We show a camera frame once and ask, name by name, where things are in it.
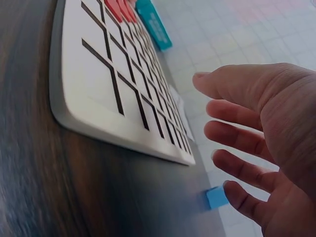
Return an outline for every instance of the teal object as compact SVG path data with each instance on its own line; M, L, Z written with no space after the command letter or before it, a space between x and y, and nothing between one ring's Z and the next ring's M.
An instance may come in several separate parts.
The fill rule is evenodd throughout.
M140 4L142 7L136 7L137 12L140 15L148 32L156 42L158 48L160 50L166 50L172 47L172 42L164 25L161 22L155 6L149 0L140 0Z
M150 0L137 0L136 9L141 9L148 4L152 4L152 2Z
M208 190L206 192L206 197L212 210L229 203L223 186L214 187Z

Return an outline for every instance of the wood grain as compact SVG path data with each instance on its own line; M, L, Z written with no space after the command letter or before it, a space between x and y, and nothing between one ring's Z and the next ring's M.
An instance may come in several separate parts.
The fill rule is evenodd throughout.
M62 128L49 106L57 0L0 2L0 236L225 236L187 166Z

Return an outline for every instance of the red object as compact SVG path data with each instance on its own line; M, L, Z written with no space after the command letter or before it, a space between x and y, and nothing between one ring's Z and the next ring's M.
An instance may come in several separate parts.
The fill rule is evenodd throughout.
M130 7L130 4L128 4L128 3L125 1L125 5L126 5L128 14L129 14L129 16L130 16L132 22L137 23L137 19L136 19L135 13L134 13L133 9Z
M123 17L121 15L119 4L115 0L104 0L105 5L109 8L109 10L113 13L118 22L123 21Z
M125 1L124 0L117 0L117 2L118 2L118 5L119 5L119 8L120 8L122 15L125 17L127 22L131 22Z

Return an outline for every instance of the fingernail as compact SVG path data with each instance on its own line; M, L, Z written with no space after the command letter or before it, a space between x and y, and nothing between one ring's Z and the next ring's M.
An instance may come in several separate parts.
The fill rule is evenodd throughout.
M223 187L225 186L225 184L227 184L229 182L229 180L224 181L223 183Z
M207 74L209 74L209 73L208 72L197 72L197 73L194 73L193 77L194 78L201 78Z
M212 151L212 154L211 154L211 159L212 160L213 160L213 156L214 156L215 152L217 152L217 151L218 151L218 149L215 149L215 150Z

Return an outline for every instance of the hand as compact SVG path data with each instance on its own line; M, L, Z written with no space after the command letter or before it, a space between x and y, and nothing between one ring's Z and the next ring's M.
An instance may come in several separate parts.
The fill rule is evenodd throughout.
M290 64L231 65L196 74L193 81L216 99L207 105L210 116L264 133L211 121L204 129L209 139L280 167L266 171L217 151L217 167L271 194L264 202L229 181L224 190L231 205L257 222L266 237L315 236L316 73Z

